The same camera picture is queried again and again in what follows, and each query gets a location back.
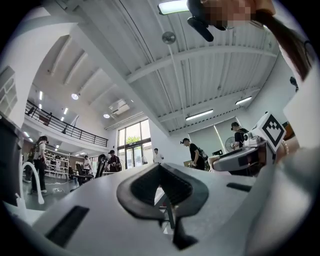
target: gray floor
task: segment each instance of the gray floor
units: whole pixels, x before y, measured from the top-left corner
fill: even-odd
[[[31,183],[23,182],[23,194],[26,208],[46,211],[55,202],[59,201],[67,194],[69,194],[70,190],[73,190],[78,186],[78,182],[75,183],[73,180],[45,176],[45,188],[47,190],[47,193],[42,194],[44,204],[39,204],[38,194],[31,194]]]

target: air conditioner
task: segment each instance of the air conditioner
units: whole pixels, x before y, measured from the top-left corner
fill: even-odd
[[[111,113],[114,115],[120,115],[123,112],[126,112],[127,110],[130,109],[128,104],[123,100],[119,99],[117,102],[113,103],[109,109],[111,110]]]

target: white faucet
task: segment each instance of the white faucet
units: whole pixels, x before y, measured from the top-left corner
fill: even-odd
[[[22,164],[22,155],[20,155],[20,159],[19,159],[19,186],[20,186],[20,196],[16,193],[16,205],[20,211],[20,218],[23,219],[24,221],[28,221],[27,219],[27,207],[26,207],[26,201],[25,201],[25,197],[24,197],[24,191],[23,191],[23,172],[26,166],[30,166],[34,177],[35,177],[35,182],[36,182],[36,190],[38,193],[38,202],[40,205],[43,205],[45,203],[44,198],[42,197],[41,194],[41,189],[40,189],[40,180],[39,180],[39,176],[37,173],[37,170],[35,168],[35,166],[31,163],[31,162],[25,162],[24,164]]]

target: railing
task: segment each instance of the railing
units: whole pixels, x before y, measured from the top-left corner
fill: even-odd
[[[55,116],[49,114],[43,109],[39,109],[36,105],[34,105],[29,100],[26,103],[25,114],[31,117],[34,120],[48,126],[56,131],[59,131],[65,135],[71,136],[73,138],[79,139],[84,142],[89,142],[99,146],[107,146],[108,139],[102,138],[100,136],[96,136],[92,133],[81,130],[77,127],[74,127]]]

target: man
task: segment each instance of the man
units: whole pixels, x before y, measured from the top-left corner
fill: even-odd
[[[235,143],[233,145],[233,149],[236,147],[242,148],[244,146],[244,135],[248,133],[249,131],[245,128],[241,128],[240,125],[237,122],[233,122],[231,124],[231,131],[234,131],[234,139]]]
[[[205,160],[200,156],[198,147],[191,143],[188,138],[184,138],[181,142],[186,147],[190,149],[191,160],[193,161],[193,166],[199,170],[205,170]]]
[[[153,162],[161,164],[163,159],[165,159],[164,156],[162,154],[159,154],[158,149],[155,148],[154,155],[153,155]]]
[[[35,153],[33,157],[34,167],[39,173],[40,189],[41,193],[47,193],[45,184],[45,168],[46,168],[46,143],[48,141],[47,136],[41,136],[36,144]],[[32,192],[37,192],[36,177],[32,172]]]
[[[114,150],[111,150],[109,152],[109,154],[111,155],[111,157],[110,157],[110,159],[108,161],[107,167],[110,165],[110,172],[111,173],[120,172],[122,170],[122,168],[121,168],[119,157],[117,157],[115,155],[115,151]]]
[[[89,175],[90,169],[91,169],[91,161],[89,157],[86,155],[84,157],[83,171],[85,172],[86,175]]]

